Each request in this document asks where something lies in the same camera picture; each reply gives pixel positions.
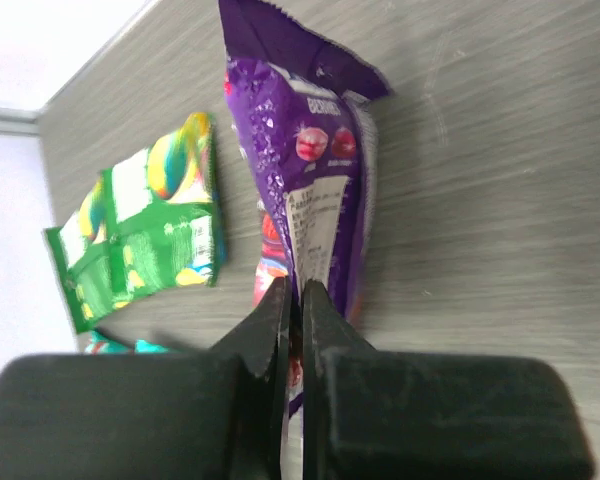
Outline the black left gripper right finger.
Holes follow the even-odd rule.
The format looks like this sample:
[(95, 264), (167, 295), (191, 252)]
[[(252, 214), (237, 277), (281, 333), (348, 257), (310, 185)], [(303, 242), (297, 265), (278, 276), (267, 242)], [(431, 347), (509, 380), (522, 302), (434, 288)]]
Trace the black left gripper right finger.
[(528, 357), (381, 351), (302, 294), (307, 479), (590, 479), (570, 391)]

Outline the green snack packet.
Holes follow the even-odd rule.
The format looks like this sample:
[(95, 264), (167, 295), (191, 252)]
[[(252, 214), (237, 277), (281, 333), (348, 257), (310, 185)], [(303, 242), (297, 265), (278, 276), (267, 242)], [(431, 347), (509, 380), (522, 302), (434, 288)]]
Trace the green snack packet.
[(178, 129), (102, 173), (115, 303), (215, 284), (223, 253), (212, 117)]
[(65, 224), (44, 230), (76, 333), (93, 330), (130, 303), (111, 287), (103, 182), (97, 181)]

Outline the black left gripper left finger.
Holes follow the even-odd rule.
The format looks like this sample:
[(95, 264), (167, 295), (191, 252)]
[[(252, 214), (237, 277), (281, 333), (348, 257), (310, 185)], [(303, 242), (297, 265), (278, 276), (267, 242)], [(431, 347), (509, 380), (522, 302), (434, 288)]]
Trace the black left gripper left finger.
[(0, 479), (277, 479), (291, 285), (213, 346), (30, 355), (0, 373)]

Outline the purple snack packet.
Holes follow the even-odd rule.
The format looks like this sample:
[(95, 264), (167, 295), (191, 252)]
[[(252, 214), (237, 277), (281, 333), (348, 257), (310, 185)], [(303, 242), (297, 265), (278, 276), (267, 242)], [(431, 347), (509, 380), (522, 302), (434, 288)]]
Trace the purple snack packet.
[(219, 5), (225, 98), (262, 211), (254, 295), (280, 276), (295, 298), (321, 282), (356, 317), (375, 209), (378, 131), (390, 88), (353, 51), (266, 1)]

